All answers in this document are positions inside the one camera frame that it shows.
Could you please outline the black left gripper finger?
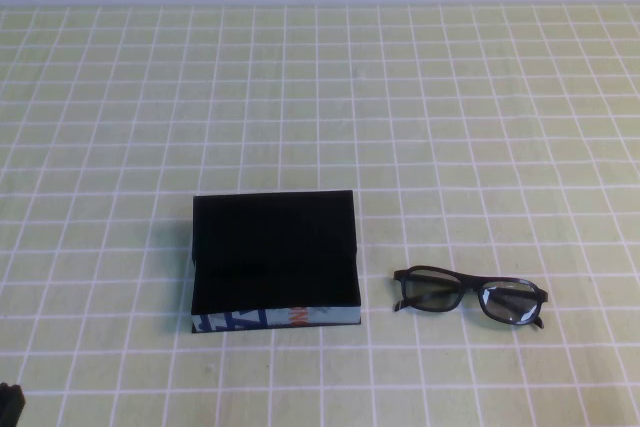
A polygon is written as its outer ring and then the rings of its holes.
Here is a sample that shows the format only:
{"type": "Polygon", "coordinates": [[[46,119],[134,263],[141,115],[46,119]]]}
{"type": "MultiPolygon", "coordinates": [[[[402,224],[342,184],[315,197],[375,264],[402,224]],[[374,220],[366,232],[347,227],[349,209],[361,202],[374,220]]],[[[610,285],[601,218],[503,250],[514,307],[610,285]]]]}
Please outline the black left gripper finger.
{"type": "Polygon", "coordinates": [[[16,427],[25,406],[20,385],[0,385],[0,427],[16,427]]]}

